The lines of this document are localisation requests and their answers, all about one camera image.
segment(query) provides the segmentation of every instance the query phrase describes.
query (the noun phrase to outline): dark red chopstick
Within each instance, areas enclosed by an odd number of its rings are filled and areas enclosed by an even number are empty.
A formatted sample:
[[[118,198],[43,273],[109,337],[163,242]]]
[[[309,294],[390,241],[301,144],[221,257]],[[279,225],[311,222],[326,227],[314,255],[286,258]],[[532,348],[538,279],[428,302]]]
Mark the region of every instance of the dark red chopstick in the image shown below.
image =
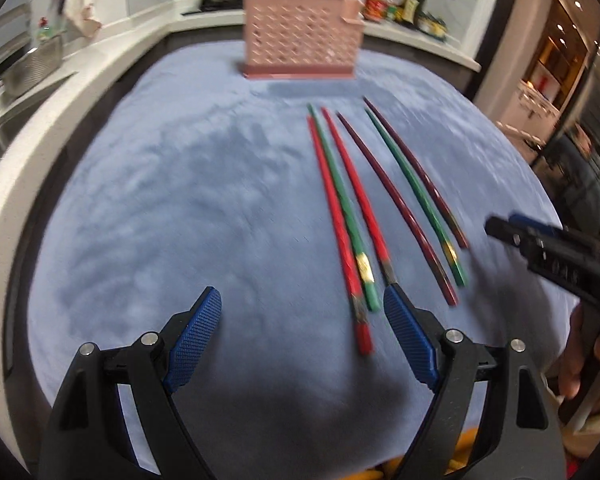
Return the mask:
[[[360,277],[358,276],[358,266],[353,257],[353,252],[351,251],[351,242],[349,240],[349,234],[347,233],[347,225],[345,224],[344,216],[340,209],[338,194],[336,193],[336,188],[331,179],[327,158],[324,155],[324,149],[320,142],[320,138],[318,137],[318,130],[316,129],[314,118],[308,116],[306,120],[309,123],[311,138],[314,142],[315,155],[318,159],[318,167],[320,167],[320,174],[322,175],[324,190],[327,195],[327,202],[329,203],[331,219],[333,220],[333,229],[336,233],[336,240],[338,241],[338,252],[340,253],[342,271],[344,273],[347,291],[349,292],[351,307],[353,309],[354,329],[358,351],[360,352],[360,355],[369,355],[374,347],[373,342],[371,341],[371,331],[369,330],[369,325],[366,320],[366,306],[362,284],[360,283]]]
[[[378,220],[376,219],[374,210],[371,207],[371,202],[369,202],[369,199],[366,196],[365,188],[362,185],[362,182],[360,181],[360,177],[358,176],[356,167],[353,165],[353,162],[349,156],[349,153],[347,152],[344,142],[342,142],[342,138],[338,133],[338,129],[333,123],[333,119],[331,119],[329,111],[325,107],[322,107],[320,110],[324,115],[324,119],[327,121],[329,130],[331,131],[331,135],[333,136],[333,140],[335,141],[336,147],[340,152],[340,157],[342,158],[342,161],[344,163],[345,170],[347,170],[347,174],[349,175],[349,180],[351,181],[351,185],[353,186],[353,191],[356,193],[356,197],[358,198],[358,203],[360,204],[360,209],[362,210],[362,216],[365,219],[366,227],[369,229],[369,234],[371,234],[371,239],[373,240],[374,247],[376,248],[376,255],[378,256],[378,260],[380,261],[380,267],[382,269],[382,275],[384,276],[384,282],[386,285],[395,283],[397,280],[395,279],[394,268],[391,264],[389,250],[386,247],[386,243],[384,241],[384,237],[382,236],[380,225],[378,224]]]
[[[451,285],[448,276],[446,275],[445,269],[443,269],[442,264],[440,263],[440,260],[436,255],[436,252],[433,250],[433,247],[431,247],[431,244],[427,240],[424,231],[418,224],[418,221],[413,216],[413,213],[411,213],[411,211],[407,207],[406,203],[404,202],[404,199],[400,195],[400,192],[394,186],[394,183],[391,182],[389,176],[384,172],[382,166],[380,166],[376,158],[369,151],[368,147],[365,145],[365,143],[356,133],[353,127],[347,122],[347,120],[342,116],[341,113],[337,113],[336,115],[339,118],[340,122],[342,122],[342,125],[348,131],[353,141],[360,148],[360,151],[363,153],[366,160],[368,160],[369,164],[374,169],[378,178],[382,181],[384,188],[388,191],[389,195],[394,200],[394,203],[400,211],[402,218],[404,218],[404,221],[407,222],[409,229],[411,229],[411,232],[415,236],[416,241],[418,242],[418,245],[420,246],[420,249],[424,254],[424,257],[427,260],[427,263],[429,264],[431,272],[433,272],[433,275],[436,281],[438,282],[438,286],[440,287],[440,290],[442,291],[442,295],[445,297],[446,302],[449,305],[458,304],[458,296],[456,295],[456,292],[453,286]]]
[[[451,229],[451,232],[454,234],[454,237],[458,241],[458,245],[462,249],[467,249],[469,247],[469,240],[466,238],[464,231],[462,231],[462,228],[460,227],[460,224],[458,224],[458,221],[456,220],[456,217],[454,216],[454,214],[451,212],[451,209],[449,209],[449,206],[446,204],[445,199],[442,198],[442,195],[440,195],[440,192],[437,190],[435,184],[433,184],[433,182],[429,178],[429,175],[427,174],[427,172],[424,171],[424,168],[420,165],[416,156],[413,155],[413,152],[404,143],[404,141],[402,140],[400,135],[398,135],[398,132],[396,132],[394,130],[394,128],[391,126],[391,124],[389,124],[389,121],[387,121],[384,118],[384,116],[378,111],[378,109],[375,106],[373,106],[371,101],[369,99],[367,99],[366,97],[363,97],[363,99],[365,100],[366,105],[369,108],[371,108],[371,111],[376,115],[378,120],[382,123],[382,126],[384,126],[384,129],[387,130],[389,135],[392,136],[392,139],[398,145],[398,148],[400,148],[400,151],[402,152],[402,154],[409,161],[409,163],[411,164],[411,166],[413,167],[415,172],[420,177],[420,180],[422,181],[424,186],[427,188],[427,191],[429,191],[429,194],[431,195],[433,202],[436,204],[436,207],[440,211],[442,218],[445,219],[446,224],[449,226],[449,229]]]

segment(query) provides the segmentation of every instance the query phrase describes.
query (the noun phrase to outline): table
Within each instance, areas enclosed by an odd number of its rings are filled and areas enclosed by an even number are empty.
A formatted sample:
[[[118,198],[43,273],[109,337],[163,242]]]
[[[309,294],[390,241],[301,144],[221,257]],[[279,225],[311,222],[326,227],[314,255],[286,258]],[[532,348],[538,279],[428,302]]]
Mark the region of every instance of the table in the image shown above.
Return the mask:
[[[49,401],[81,343],[127,345],[213,285],[222,294],[221,322],[174,402],[219,480],[333,479],[404,453],[432,397],[384,314],[370,316],[375,353],[357,355],[308,102],[348,118],[444,259],[363,95],[403,135],[472,244],[461,254],[469,285],[450,308],[343,132],[403,289],[443,326],[485,344],[522,338],[539,366],[549,365],[566,341],[574,298],[526,272],[483,225],[514,210],[558,218],[496,127],[452,86],[404,60],[362,51],[355,80],[254,82],[237,70],[243,49],[239,41],[199,44],[152,66],[66,186],[27,314],[32,362]],[[484,398],[476,391],[468,427]],[[128,390],[123,404],[132,420]],[[130,433],[141,464],[152,468],[137,420]]]

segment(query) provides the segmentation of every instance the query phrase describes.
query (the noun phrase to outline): condiment bottle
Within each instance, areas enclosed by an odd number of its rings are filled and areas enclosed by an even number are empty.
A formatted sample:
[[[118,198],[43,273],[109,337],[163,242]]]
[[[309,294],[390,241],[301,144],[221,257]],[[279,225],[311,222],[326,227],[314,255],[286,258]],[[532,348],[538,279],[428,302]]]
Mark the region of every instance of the condiment bottle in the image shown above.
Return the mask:
[[[407,28],[418,28],[418,17],[425,0],[404,0],[400,24]]]
[[[365,9],[362,15],[372,22],[380,22],[386,12],[386,3],[384,0],[365,0]]]
[[[386,20],[393,22],[398,20],[402,15],[402,12],[398,12],[398,9],[404,4],[404,0],[386,0]]]
[[[38,22],[38,33],[36,35],[38,43],[44,43],[51,38],[53,34],[54,32],[51,27],[49,27],[48,20],[44,16],[40,18],[40,21]]]

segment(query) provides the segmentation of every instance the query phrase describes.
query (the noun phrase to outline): kitchen counter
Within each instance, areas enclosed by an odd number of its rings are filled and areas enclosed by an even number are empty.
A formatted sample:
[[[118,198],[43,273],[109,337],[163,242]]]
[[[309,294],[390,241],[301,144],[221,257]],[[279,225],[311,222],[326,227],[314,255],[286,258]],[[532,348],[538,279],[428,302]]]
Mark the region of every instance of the kitchen counter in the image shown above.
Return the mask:
[[[80,120],[145,52],[172,32],[240,25],[244,21],[240,10],[181,16],[191,3],[181,0],[149,9],[104,28],[101,39],[95,43],[85,46],[84,40],[78,40],[69,44],[62,72],[55,77],[71,77],[23,127],[0,163],[0,436],[21,462],[4,391],[2,329],[8,283],[22,229],[44,179]],[[452,47],[418,33],[397,30],[389,24],[368,24],[365,33],[479,70],[475,61]],[[34,88],[21,100],[40,88]],[[0,92],[0,117],[12,106],[4,105]]]

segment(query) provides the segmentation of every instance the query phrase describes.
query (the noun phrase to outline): metal screw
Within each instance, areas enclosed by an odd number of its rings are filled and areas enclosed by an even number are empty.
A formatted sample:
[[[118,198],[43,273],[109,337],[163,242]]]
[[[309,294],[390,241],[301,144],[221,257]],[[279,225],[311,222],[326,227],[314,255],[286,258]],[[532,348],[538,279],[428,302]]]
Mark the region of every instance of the metal screw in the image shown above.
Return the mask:
[[[96,349],[96,345],[94,345],[93,343],[85,343],[84,345],[82,345],[80,347],[78,352],[80,352],[80,355],[91,355],[91,353],[95,349]]]
[[[464,335],[462,335],[462,332],[456,330],[455,328],[447,330],[445,337],[452,343],[460,343],[462,342],[462,339],[464,339]]]
[[[147,332],[146,334],[142,334],[140,342],[144,346],[155,345],[158,342],[158,335],[155,332]]]
[[[511,348],[514,349],[516,352],[524,352],[526,349],[526,345],[525,342],[522,341],[522,339],[514,339],[511,342]]]

